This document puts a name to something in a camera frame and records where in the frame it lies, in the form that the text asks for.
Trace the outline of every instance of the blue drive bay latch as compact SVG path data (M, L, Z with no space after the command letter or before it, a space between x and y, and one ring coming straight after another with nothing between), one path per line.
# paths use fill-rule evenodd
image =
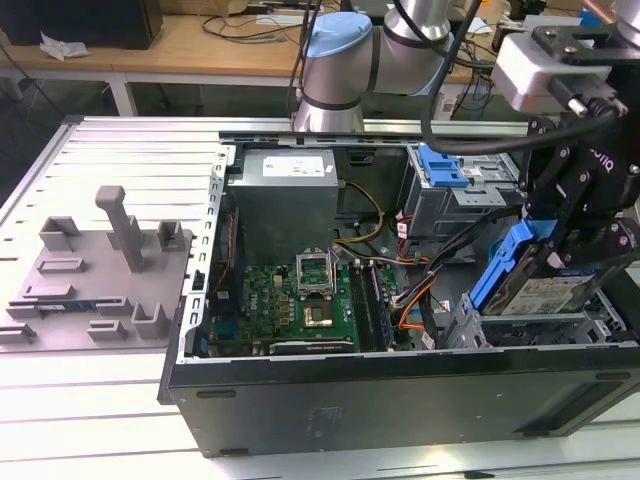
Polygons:
M421 144L418 148L420 163L429 175L429 183L433 187L460 187L469 185L469 179L458 167L459 157L434 152Z

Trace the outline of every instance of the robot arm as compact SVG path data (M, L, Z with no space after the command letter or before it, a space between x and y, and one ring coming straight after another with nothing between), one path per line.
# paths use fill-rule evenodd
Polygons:
M446 45L449 0L401 3L434 45ZM372 27L368 17L357 13L322 16L310 42L296 131L361 131L360 98L365 92L414 95L442 65L442 58L424 47L395 8L382 28Z

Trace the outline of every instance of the white table surface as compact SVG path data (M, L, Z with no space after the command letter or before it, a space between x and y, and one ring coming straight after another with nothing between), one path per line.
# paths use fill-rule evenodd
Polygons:
M195 228L219 126L205 119L87 119L0 211L0 304L17 292L50 215L104 229L101 184L126 191L141 228ZM204 459L176 407L156 402L162 352L0 355L0 479L640 478L640 395L568 438Z

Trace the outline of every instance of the yellow wire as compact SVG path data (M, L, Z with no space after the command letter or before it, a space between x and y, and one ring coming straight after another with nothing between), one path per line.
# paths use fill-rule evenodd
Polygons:
M334 240L334 243L360 243L360 242L365 242L365 241L369 240L370 238L373 238L376 235L378 235L378 233L380 233L380 230L382 230L382 227L384 226L384 212L380 208L380 205L378 205L378 202L376 202L376 199L373 198L371 196L371 194L369 192L367 192L364 188L362 188L360 185L358 185L357 183L353 183L353 182L345 182L345 183L347 185L351 185L353 188L355 188L358 191L360 191L360 193L362 193L365 197L367 197L371 201L371 203L373 203L375 205L376 210L378 210L378 225L376 225L375 230L373 232L371 232L371 233L368 233L366 235L362 235L360 237L336 238Z

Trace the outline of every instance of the black connector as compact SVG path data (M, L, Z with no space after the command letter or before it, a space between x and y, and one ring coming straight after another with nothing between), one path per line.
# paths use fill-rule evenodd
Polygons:
M547 88L562 106L571 108L570 102L578 100L593 117L607 110L617 113L614 104L617 92L597 75L556 75L551 77Z
M193 275L193 289L204 290L204 279L205 274L200 270L196 270L195 274Z

